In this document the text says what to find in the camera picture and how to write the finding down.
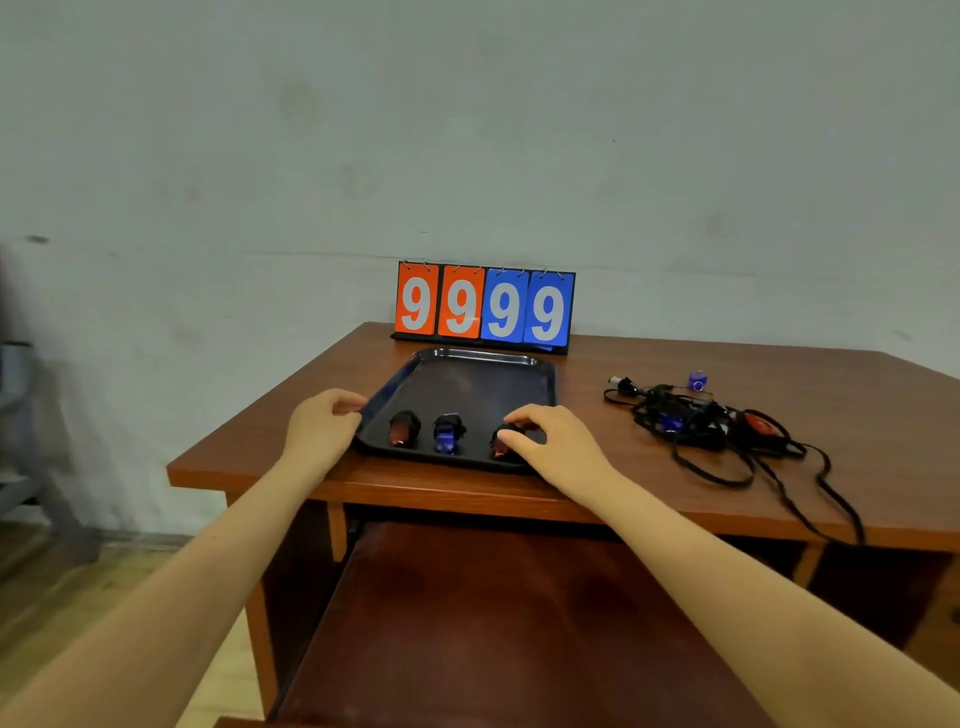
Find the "orange number card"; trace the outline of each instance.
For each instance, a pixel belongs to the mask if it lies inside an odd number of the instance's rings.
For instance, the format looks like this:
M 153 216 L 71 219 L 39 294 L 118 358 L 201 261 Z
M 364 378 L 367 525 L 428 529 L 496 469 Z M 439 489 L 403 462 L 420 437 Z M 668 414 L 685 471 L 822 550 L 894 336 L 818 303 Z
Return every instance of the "orange number card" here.
M 437 327 L 440 335 L 465 339 L 480 335 L 485 275 L 484 268 L 444 266 L 444 291 L 440 297 L 440 323 Z
M 437 310 L 437 283 L 440 266 L 400 261 L 396 279 L 394 331 L 433 333 Z

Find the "number 9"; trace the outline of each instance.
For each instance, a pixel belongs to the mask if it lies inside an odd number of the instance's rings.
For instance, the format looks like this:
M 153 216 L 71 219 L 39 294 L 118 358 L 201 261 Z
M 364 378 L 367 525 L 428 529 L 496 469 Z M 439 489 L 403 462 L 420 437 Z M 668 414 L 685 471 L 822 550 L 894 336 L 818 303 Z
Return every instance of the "number 9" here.
M 460 305 L 460 293 L 466 294 L 463 305 Z M 446 325 L 454 333 L 465 333 L 477 317 L 477 293 L 473 284 L 468 280 L 456 280 L 446 293 L 446 305 L 454 316 L 463 316 L 460 321 L 447 319 Z
M 545 309 L 546 300 L 550 299 L 553 304 L 550 310 Z M 560 332 L 560 327 L 564 324 L 564 296 L 560 290 L 552 285 L 545 285 L 534 296 L 534 316 L 542 324 L 549 324 L 547 327 L 531 327 L 533 335 L 541 341 L 550 341 Z
M 507 306 L 503 306 L 503 297 L 507 297 Z M 494 336 L 510 336 L 516 327 L 520 315 L 520 293 L 512 283 L 498 283 L 490 293 L 490 311 L 498 319 L 506 319 L 503 324 L 491 321 L 487 328 Z
M 417 301 L 414 301 L 414 291 L 420 291 Z M 426 323 L 430 314 L 430 286 L 422 278 L 411 278 L 403 286 L 403 307 L 414 316 L 404 316 L 403 325 L 416 331 Z

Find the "scoreboard stand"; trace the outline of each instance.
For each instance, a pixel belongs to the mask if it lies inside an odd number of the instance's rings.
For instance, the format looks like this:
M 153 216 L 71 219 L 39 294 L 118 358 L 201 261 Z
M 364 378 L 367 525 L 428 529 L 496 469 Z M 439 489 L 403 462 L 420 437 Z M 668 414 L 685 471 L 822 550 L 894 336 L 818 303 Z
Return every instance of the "scoreboard stand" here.
M 566 354 L 575 284 L 568 272 L 401 260 L 393 337 Z

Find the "forearm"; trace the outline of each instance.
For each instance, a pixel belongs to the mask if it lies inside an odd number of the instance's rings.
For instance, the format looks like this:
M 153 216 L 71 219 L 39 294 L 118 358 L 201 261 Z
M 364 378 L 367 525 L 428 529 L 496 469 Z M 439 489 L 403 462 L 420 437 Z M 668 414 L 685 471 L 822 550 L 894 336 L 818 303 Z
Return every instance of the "forearm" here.
M 313 484 L 278 463 L 43 670 L 0 725 L 175 725 Z
M 626 478 L 603 480 L 586 505 L 779 725 L 956 724 L 960 696 L 934 675 Z

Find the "desk drawer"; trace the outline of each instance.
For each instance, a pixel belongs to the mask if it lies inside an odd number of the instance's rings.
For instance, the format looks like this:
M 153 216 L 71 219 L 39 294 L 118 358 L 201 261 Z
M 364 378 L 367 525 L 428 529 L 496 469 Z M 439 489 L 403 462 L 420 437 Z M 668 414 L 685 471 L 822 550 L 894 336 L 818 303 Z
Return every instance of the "desk drawer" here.
M 624 545 L 365 526 L 277 712 L 338 726 L 769 726 Z

